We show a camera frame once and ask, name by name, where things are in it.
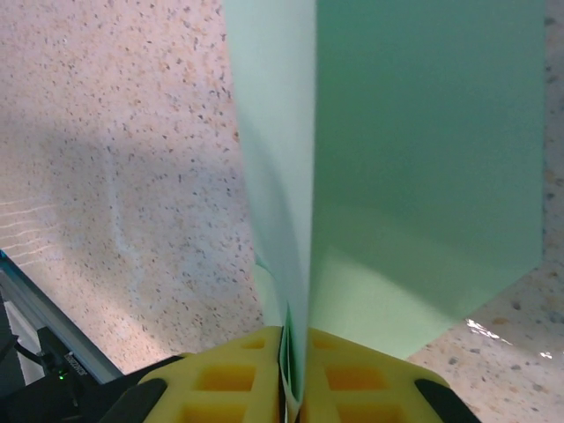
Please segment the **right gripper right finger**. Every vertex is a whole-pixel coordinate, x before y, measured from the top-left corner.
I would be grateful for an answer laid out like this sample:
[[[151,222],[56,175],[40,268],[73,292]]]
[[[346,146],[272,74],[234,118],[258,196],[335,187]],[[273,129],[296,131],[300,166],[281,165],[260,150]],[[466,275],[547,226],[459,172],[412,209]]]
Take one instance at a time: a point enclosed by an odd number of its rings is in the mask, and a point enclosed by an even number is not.
[[[480,423],[438,374],[311,329],[301,423]]]

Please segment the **light green paper sheet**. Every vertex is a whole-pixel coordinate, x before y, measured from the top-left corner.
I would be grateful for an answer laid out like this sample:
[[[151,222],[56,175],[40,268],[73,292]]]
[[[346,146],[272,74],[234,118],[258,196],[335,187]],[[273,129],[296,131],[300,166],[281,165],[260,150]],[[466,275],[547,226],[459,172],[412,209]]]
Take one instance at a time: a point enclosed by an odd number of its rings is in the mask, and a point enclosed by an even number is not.
[[[308,327],[400,358],[542,257],[545,0],[222,0],[256,259]]]

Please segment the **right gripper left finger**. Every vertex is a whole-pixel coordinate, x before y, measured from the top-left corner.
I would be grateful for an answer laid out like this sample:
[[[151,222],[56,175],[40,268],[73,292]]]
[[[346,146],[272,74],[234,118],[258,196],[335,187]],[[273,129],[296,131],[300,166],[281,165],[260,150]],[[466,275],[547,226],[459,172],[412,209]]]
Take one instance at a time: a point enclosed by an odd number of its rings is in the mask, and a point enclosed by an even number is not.
[[[100,423],[282,423],[280,338],[265,327],[158,367]]]

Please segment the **aluminium mounting rail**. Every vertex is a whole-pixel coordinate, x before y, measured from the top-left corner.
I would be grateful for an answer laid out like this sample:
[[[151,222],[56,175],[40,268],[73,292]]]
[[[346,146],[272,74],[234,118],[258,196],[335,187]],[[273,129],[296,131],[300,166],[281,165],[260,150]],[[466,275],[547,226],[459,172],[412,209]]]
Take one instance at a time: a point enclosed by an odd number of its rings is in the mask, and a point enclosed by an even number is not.
[[[122,371],[1,249],[0,286],[32,326],[38,329],[49,327],[97,382],[111,382],[123,376]]]

